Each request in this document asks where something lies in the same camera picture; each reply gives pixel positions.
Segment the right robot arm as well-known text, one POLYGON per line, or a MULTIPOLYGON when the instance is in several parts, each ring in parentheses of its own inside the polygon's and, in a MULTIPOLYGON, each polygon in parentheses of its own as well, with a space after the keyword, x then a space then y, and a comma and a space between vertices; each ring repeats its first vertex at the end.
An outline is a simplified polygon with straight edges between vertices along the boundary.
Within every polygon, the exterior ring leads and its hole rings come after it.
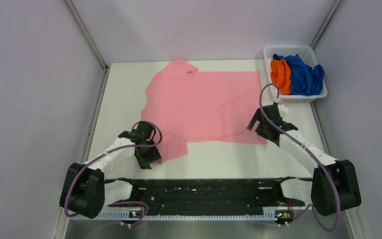
POLYGON ((294 177, 279 179, 278 187, 272 191, 272 200, 278 205, 285 205, 291 199, 310 203, 322 216, 358 207, 362 198, 354 164, 317 148, 295 125, 284 121, 282 113, 287 113, 287 106, 283 104, 258 108, 247 129, 289 153, 312 178, 308 181, 294 177))

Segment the pink t shirt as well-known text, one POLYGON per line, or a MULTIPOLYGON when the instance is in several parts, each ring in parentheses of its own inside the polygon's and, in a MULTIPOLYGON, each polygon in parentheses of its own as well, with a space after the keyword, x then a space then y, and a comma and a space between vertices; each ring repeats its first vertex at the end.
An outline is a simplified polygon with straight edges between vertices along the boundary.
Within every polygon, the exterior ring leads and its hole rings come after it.
POLYGON ((202 72, 175 60, 147 86, 141 117, 160 129, 156 140, 163 161, 187 155, 191 142, 266 144, 247 129, 260 92, 257 71, 202 72))

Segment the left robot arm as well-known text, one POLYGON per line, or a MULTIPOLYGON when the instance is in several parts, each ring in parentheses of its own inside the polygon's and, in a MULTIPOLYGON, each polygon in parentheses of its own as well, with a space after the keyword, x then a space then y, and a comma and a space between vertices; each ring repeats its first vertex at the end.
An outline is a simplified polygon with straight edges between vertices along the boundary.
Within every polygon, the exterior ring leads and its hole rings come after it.
POLYGON ((151 169, 161 163, 157 146, 162 142, 161 130, 153 123, 141 120, 130 131, 124 131, 96 157, 83 164, 69 166, 60 196, 60 207, 67 217, 77 215, 95 218, 106 205, 122 200, 133 206, 139 201, 139 192, 130 183, 108 176, 125 160, 134 157, 141 169, 151 169))

